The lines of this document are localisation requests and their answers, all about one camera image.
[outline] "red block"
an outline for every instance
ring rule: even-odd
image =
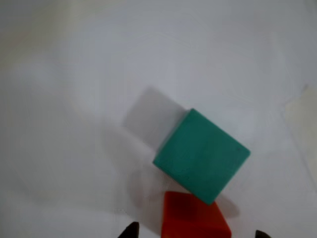
[[[217,204],[206,205],[192,194],[166,192],[161,238],[231,238]]]

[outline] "block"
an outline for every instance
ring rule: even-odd
[[[191,109],[167,137],[153,163],[212,204],[249,155],[242,144]]]
[[[231,231],[214,202],[208,206],[189,193],[166,192],[161,238],[231,238]]]

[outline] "white background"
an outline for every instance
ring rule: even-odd
[[[314,0],[25,2],[0,3],[1,237],[115,238],[134,220],[159,237],[163,192],[181,188],[152,165],[147,112],[176,105],[252,151],[217,199],[234,238],[317,237],[283,118],[316,85]],[[151,90],[173,106],[149,96],[129,117]],[[143,138],[126,126],[144,123]]]

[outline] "cube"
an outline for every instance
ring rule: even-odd
[[[231,238],[214,202],[208,206],[192,194],[166,192],[161,238]]]
[[[250,151],[191,109],[167,137],[154,164],[206,204],[212,204]]]

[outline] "teal block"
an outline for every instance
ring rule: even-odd
[[[250,151],[195,109],[159,149],[154,164],[206,204],[212,204]]]

